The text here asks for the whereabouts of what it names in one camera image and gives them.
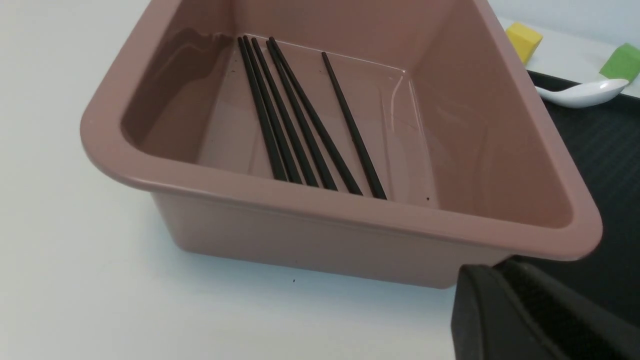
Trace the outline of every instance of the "tub bottom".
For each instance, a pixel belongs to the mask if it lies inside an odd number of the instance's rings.
[[[259,40],[280,95],[285,99],[303,141],[266,49],[266,39]],[[326,73],[321,50],[282,42],[279,45],[360,188],[370,197],[371,191]],[[329,58],[388,199],[438,208],[429,152],[408,73],[335,54],[329,54]],[[347,192],[315,129],[314,134],[339,190]],[[230,52],[197,162],[240,174],[273,177],[237,46]]]

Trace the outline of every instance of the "pink plastic tub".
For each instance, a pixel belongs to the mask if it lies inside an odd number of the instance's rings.
[[[272,179],[243,34],[280,41],[365,196],[335,168],[340,192]],[[389,200],[368,192],[320,51]],[[152,0],[81,135],[97,167],[151,192],[178,246],[202,254],[444,288],[462,264],[577,259],[602,233],[485,0]]]

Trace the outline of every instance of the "white spoon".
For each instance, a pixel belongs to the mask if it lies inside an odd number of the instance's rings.
[[[607,102],[616,97],[629,82],[624,79],[610,79],[576,85],[563,91],[553,92],[536,86],[540,97],[566,108],[586,108]]]

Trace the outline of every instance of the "black tray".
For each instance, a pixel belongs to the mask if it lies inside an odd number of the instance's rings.
[[[549,90],[576,84],[529,74]],[[517,259],[640,327],[640,99],[620,95],[580,110],[545,105],[600,210],[604,233],[599,247],[578,261]]]

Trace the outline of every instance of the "chopstick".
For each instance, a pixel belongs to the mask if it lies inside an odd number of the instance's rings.
[[[280,155],[282,160],[284,161],[284,169],[289,176],[289,180],[292,183],[302,184],[302,178],[298,173],[298,168],[296,167],[296,162],[293,160],[293,156],[291,155],[291,150],[289,150],[289,144],[287,143],[287,138],[282,131],[282,127],[280,126],[280,121],[278,120],[278,115],[276,115],[276,111],[273,108],[273,103],[271,102],[271,97],[269,96],[269,90],[267,90],[267,86],[264,84],[264,80],[262,79],[262,74],[260,73],[260,68],[258,67],[258,63],[255,61],[255,56],[253,55],[253,50],[251,49],[251,44],[249,44],[249,38],[245,35],[243,37],[244,47],[246,48],[246,52],[248,53],[249,62],[251,63],[251,67],[253,68],[253,73],[255,74],[255,80],[258,82],[258,90],[262,95],[262,101],[267,109],[267,115],[269,117],[269,122],[271,123],[271,128],[275,135],[275,141],[280,150]]]
[[[271,127],[267,113],[264,110],[264,104],[262,103],[262,97],[258,84],[255,80],[255,74],[253,73],[251,63],[249,61],[249,55],[247,48],[244,46],[242,38],[238,38],[238,46],[240,47],[240,53],[242,54],[242,60],[244,62],[244,69],[246,71],[246,77],[249,79],[249,87],[251,88],[251,95],[253,96],[253,103],[258,113],[258,121],[260,128],[262,129],[262,137],[264,138],[264,144],[267,147],[267,155],[269,156],[269,163],[271,164],[271,171],[273,177],[276,180],[287,181],[287,174],[284,171],[280,156],[278,155],[278,146],[273,138]]]
[[[320,139],[324,143],[324,146],[326,147],[327,152],[329,152],[329,156],[333,160],[335,167],[338,169],[338,173],[340,173],[340,176],[342,177],[344,184],[347,186],[347,189],[349,190],[350,193],[362,195],[362,191],[360,191],[360,188],[358,187],[358,183],[356,183],[355,179],[353,178],[353,175],[351,175],[351,172],[349,171],[347,164],[344,162],[344,159],[342,159],[342,156],[340,155],[338,148],[333,143],[333,140],[331,139],[329,132],[327,132],[326,128],[322,123],[322,120],[320,120],[320,117],[318,116],[316,110],[314,109],[313,105],[311,105],[309,98],[305,94],[305,91],[302,89],[302,86],[300,86],[300,83],[298,82],[296,75],[293,73],[293,70],[291,70],[289,63],[287,63],[287,59],[282,54],[282,51],[280,50],[278,43],[273,37],[270,37],[269,41],[273,45],[273,48],[278,55],[278,59],[280,60],[280,63],[282,64],[287,75],[289,76],[289,79],[293,84],[293,88],[296,89],[296,93],[298,93],[298,97],[300,98],[300,101],[302,101],[302,105],[304,105],[305,109],[307,110],[307,113],[309,114],[309,119],[311,120],[314,127],[316,128],[316,131],[318,132]]]
[[[338,98],[338,103],[340,104],[340,108],[342,109],[344,120],[347,122],[347,127],[349,128],[349,132],[351,133],[353,145],[355,145],[356,147],[358,157],[360,158],[360,163],[362,164],[364,173],[367,176],[367,181],[369,182],[371,193],[378,199],[386,200],[387,196],[385,195],[385,190],[382,188],[382,184],[380,183],[380,179],[378,178],[378,174],[376,173],[376,168],[374,168],[373,162],[369,157],[369,152],[367,152],[367,147],[364,145],[364,141],[362,141],[362,136],[360,136],[358,126],[356,125],[355,120],[353,120],[353,115],[351,114],[351,110],[349,109],[349,104],[347,103],[347,99],[345,99],[344,94],[342,93],[342,89],[340,88],[338,79],[335,77],[335,73],[333,72],[333,67],[331,66],[329,57],[324,51],[322,53],[322,59],[324,61],[324,66],[326,67],[326,71],[329,73],[329,78],[331,79],[331,84],[333,85],[333,91],[335,92],[335,96]]]
[[[264,59],[264,55],[262,54],[262,49],[260,48],[260,44],[256,38],[251,39],[251,43],[253,44],[253,48],[255,49],[255,54],[258,56],[258,61],[262,66],[262,73],[264,73],[264,77],[267,79],[267,83],[271,89],[271,95],[273,95],[273,99],[278,106],[278,110],[280,111],[280,117],[282,118],[282,123],[284,124],[284,128],[289,135],[289,140],[291,141],[291,145],[293,146],[293,152],[298,159],[298,164],[300,165],[300,169],[302,170],[302,174],[305,177],[307,185],[318,187],[318,182],[316,180],[316,176],[314,175],[314,171],[311,169],[311,165],[307,160],[307,155],[305,154],[305,150],[302,147],[302,143],[298,138],[298,134],[296,132],[296,128],[293,126],[293,122],[291,122],[291,117],[289,116],[289,112],[287,111],[287,107],[282,101],[282,97],[280,96],[280,91],[276,86],[276,83],[273,81],[273,76],[271,76],[271,71],[269,70],[269,65],[267,65],[267,61]]]
[[[337,191],[338,188],[335,185],[335,181],[333,181],[333,177],[331,176],[331,172],[329,168],[326,166],[326,162],[322,156],[322,152],[320,152],[320,148],[314,138],[313,132],[311,132],[311,128],[309,124],[307,124],[307,120],[305,119],[305,115],[300,108],[300,104],[296,99],[296,94],[294,94],[291,85],[289,84],[289,80],[287,79],[287,75],[282,68],[282,64],[280,59],[278,58],[278,54],[273,47],[273,44],[270,41],[267,41],[267,48],[269,49],[269,54],[271,55],[271,59],[273,63],[276,65],[276,70],[278,72],[278,76],[280,77],[280,81],[282,82],[282,86],[284,87],[284,91],[287,94],[287,98],[291,103],[291,108],[293,109],[293,113],[296,116],[296,120],[298,121],[298,125],[300,126],[300,130],[302,131],[302,136],[307,142],[307,146],[309,151],[311,152],[311,158],[314,160],[316,164],[316,169],[318,171],[318,175],[320,176],[320,181],[325,188],[329,190]]]

